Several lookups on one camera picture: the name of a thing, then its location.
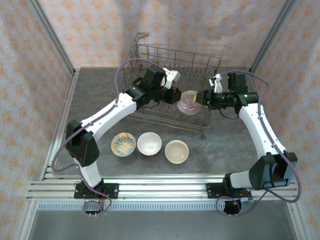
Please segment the wire dish rack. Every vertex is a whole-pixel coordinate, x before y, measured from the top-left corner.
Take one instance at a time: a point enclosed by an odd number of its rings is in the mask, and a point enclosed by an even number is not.
[[[173,86],[182,92],[188,90],[200,92],[208,89],[208,79],[217,72],[221,56],[169,49],[166,48],[166,45],[138,43],[139,40],[148,36],[148,32],[139,32],[136,35],[126,60],[143,58],[163,68],[179,71],[181,77]],[[128,67],[123,68],[121,88],[143,77],[149,66],[150,64],[143,61],[130,62]],[[185,115],[178,110],[177,104],[160,102],[159,105],[155,105],[156,103],[151,101],[148,105],[130,114],[128,118],[191,131],[194,135],[201,137],[205,136],[205,132],[213,122],[213,111],[205,107],[195,115]]]

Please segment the gray table surface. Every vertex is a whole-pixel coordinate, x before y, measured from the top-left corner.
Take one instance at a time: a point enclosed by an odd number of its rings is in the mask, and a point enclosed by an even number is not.
[[[244,211],[252,203],[243,204]],[[247,215],[217,211],[37,211],[29,240],[295,240],[286,203],[261,201]]]
[[[115,72],[115,68],[80,70],[67,123],[73,119],[80,122],[115,99],[116,91],[113,84]],[[225,110],[225,114],[235,116],[232,109]],[[162,148],[154,156],[145,156],[136,148],[131,155],[118,157],[111,150],[111,141],[115,135],[122,132],[133,134],[136,140],[145,132],[155,132],[162,139]],[[165,157],[165,146],[172,140],[181,140],[189,147],[189,157],[182,164],[172,164]],[[199,138],[181,129],[124,118],[102,136],[98,147],[100,157],[97,165],[104,176],[224,174],[248,170],[257,160],[254,143],[241,119],[226,119],[217,111],[213,114],[213,125],[206,132],[205,138]],[[64,149],[56,166],[61,168],[72,163],[72,158]],[[77,172],[69,170],[62,174],[76,175]]]

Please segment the orange patterned dish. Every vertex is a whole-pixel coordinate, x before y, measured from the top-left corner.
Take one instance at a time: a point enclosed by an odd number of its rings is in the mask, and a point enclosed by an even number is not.
[[[119,157],[126,157],[133,153],[136,148],[135,137],[128,133],[122,132],[116,135],[111,142],[112,152]]]

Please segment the orange floral wallpaper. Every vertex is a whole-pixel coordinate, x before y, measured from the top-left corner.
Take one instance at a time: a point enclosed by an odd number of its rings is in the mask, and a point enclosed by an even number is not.
[[[247,67],[285,0],[39,2],[75,68],[118,66],[138,32],[150,32],[142,43],[174,45],[190,52],[195,45],[225,45],[221,65]]]
[[[320,1],[298,1],[257,71],[273,86],[264,101],[270,124],[286,148],[297,153],[314,239],[320,239],[319,16]]]
[[[0,0],[0,239],[14,237],[70,75],[26,0]]]

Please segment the bowl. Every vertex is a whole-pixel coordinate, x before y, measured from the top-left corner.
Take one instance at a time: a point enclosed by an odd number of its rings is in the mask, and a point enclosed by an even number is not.
[[[183,141],[173,140],[165,146],[164,153],[169,162],[182,164],[189,156],[189,148]]]
[[[194,101],[194,96],[198,92],[185,91],[181,94],[181,99],[176,103],[178,109],[186,115],[194,115],[200,112],[202,105]]]
[[[154,132],[145,132],[139,137],[137,146],[140,153],[151,156],[160,151],[162,141],[158,134]]]
[[[135,149],[136,139],[128,132],[119,133],[111,141],[111,150],[119,157],[129,156]]]

